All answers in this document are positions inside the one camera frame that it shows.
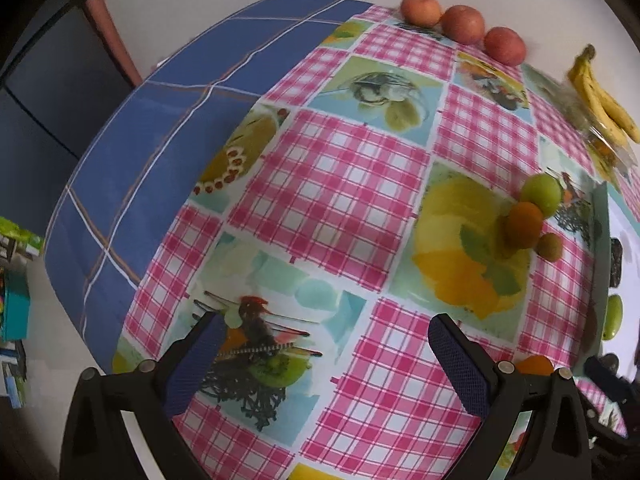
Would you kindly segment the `small brown kiwi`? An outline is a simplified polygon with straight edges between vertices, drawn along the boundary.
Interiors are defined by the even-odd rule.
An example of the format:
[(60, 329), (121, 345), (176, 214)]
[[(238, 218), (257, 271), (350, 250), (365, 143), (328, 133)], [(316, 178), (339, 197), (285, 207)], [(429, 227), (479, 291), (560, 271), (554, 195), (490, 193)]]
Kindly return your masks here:
[(557, 262), (562, 258), (564, 243), (562, 237), (555, 233), (546, 233), (541, 235), (538, 240), (535, 252), (548, 262)]

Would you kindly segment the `orange tangerine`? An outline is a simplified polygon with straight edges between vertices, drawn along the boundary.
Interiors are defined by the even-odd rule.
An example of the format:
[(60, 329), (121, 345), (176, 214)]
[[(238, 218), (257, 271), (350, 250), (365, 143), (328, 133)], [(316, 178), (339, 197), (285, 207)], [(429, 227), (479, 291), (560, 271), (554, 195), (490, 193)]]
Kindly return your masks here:
[(504, 220), (503, 232), (506, 242), (515, 249), (533, 248), (539, 240), (544, 215), (531, 202), (514, 204)]

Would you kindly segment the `green apple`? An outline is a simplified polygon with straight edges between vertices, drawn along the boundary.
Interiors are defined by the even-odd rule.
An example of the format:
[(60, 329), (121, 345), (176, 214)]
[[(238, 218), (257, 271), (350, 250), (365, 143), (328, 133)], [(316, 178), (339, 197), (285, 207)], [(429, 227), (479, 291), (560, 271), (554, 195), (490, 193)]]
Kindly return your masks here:
[(545, 219), (555, 215), (562, 200), (562, 188), (555, 177), (542, 172), (526, 179), (521, 187), (521, 202), (529, 202), (538, 207)]

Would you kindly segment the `white tray teal rim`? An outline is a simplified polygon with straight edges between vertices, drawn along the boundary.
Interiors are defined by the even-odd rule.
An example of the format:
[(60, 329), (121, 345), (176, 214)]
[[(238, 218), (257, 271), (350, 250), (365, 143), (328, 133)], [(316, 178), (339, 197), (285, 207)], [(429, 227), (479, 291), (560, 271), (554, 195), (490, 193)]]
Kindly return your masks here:
[(608, 182), (594, 188), (592, 206), (592, 281), (573, 370), (585, 377), (595, 358), (632, 384), (639, 378), (639, 221)]

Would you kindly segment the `green pear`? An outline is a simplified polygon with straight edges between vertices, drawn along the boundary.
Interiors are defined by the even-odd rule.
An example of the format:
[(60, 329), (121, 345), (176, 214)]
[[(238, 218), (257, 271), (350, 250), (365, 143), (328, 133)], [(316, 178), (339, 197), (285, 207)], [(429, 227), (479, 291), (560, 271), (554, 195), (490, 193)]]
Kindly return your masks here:
[(617, 294), (609, 296), (603, 323), (602, 339), (604, 341), (615, 338), (622, 327), (623, 315), (624, 307), (622, 297)]

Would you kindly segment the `orange in tray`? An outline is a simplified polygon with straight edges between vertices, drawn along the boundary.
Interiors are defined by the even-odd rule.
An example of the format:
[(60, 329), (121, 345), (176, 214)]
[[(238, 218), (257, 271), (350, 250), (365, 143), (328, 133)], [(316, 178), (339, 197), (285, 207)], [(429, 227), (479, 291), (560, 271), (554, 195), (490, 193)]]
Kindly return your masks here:
[(552, 362), (546, 357), (536, 354), (515, 363), (515, 368), (525, 375), (550, 376), (554, 372)]

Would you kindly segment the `yellow banana bunch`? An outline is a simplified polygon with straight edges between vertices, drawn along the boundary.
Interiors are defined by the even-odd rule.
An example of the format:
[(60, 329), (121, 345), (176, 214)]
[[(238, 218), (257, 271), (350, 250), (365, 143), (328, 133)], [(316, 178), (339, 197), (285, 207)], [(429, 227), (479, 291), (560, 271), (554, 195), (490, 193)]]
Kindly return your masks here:
[(596, 81), (591, 66), (595, 56), (596, 49), (587, 44), (574, 59), (567, 79), (604, 128), (605, 139), (620, 148), (629, 148), (629, 140), (639, 143), (639, 128), (620, 103)]

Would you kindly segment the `blue plaid undercloth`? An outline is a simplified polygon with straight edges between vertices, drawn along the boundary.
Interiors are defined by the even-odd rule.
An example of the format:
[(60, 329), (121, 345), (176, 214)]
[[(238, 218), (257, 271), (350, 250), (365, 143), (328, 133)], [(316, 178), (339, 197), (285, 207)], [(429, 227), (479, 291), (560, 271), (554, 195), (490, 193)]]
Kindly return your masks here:
[(120, 334), (163, 340), (189, 275), (219, 229), (192, 186), (250, 108), (359, 0), (259, 0), (171, 55), (107, 119), (54, 208), (44, 265), (102, 370)]

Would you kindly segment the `clear plastic fruit container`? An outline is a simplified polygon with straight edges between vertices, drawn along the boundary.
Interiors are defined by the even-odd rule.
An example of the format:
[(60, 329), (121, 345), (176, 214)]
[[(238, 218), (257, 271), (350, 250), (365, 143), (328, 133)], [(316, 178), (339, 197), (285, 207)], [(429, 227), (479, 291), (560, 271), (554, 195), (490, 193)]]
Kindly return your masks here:
[(638, 165), (637, 159), (629, 148), (619, 146), (610, 140), (610, 135), (605, 132), (602, 122), (568, 84), (561, 84), (545, 73), (538, 73), (538, 87), (542, 96), (550, 101), (582, 135), (587, 145), (612, 168), (627, 172)]

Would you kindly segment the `pink checkered fruit tablecloth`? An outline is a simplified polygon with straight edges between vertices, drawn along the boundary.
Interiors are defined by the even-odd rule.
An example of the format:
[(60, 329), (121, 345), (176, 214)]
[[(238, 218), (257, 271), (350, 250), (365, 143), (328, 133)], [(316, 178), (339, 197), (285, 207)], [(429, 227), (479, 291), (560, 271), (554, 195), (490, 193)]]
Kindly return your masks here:
[[(521, 187), (561, 185), (540, 258), (504, 237)], [(250, 109), (188, 198), (220, 223), (150, 351), (207, 311), (219, 356), (184, 440), (216, 479), (438, 479), (477, 427), (427, 343), (440, 312), (495, 359), (570, 365), (587, 321), (593, 185), (619, 174), (509, 67), (382, 6), (338, 26)]]

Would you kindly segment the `right red apple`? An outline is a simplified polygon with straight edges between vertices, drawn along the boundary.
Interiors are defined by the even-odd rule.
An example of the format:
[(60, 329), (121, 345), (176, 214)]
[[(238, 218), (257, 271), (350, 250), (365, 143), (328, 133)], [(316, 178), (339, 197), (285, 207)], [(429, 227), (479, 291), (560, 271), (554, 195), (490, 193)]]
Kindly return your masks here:
[(484, 38), (484, 48), (491, 58), (506, 66), (522, 64), (527, 54), (524, 40), (507, 27), (489, 29)]

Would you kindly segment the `red apple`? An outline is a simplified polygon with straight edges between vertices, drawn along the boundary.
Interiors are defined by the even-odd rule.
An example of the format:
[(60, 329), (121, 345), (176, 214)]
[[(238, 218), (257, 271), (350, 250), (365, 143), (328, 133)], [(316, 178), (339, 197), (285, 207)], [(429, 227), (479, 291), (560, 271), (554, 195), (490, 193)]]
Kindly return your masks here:
[(433, 27), (442, 17), (437, 0), (401, 0), (399, 10), (407, 23), (419, 27)]
[(484, 48), (491, 58), (506, 66), (522, 64), (527, 54), (524, 40), (507, 27), (489, 29), (484, 38)]
[(478, 44), (485, 36), (485, 20), (472, 6), (450, 6), (440, 19), (442, 33), (459, 44)]

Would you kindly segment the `middle red apple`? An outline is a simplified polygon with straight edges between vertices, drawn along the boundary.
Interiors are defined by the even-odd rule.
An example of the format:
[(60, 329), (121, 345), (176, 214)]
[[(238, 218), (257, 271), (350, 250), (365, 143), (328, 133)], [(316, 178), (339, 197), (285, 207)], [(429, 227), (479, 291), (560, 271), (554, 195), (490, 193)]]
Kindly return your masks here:
[(472, 6), (450, 6), (440, 19), (442, 33), (459, 44), (478, 44), (485, 36), (485, 20)]

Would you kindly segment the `left red apple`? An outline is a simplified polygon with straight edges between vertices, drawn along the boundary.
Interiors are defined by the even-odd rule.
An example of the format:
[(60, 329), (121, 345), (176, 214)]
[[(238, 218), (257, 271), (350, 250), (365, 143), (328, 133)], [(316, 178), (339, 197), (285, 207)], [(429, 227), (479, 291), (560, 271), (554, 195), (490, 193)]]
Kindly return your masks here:
[(407, 23), (419, 27), (433, 27), (442, 17), (437, 0), (401, 0), (399, 10)]

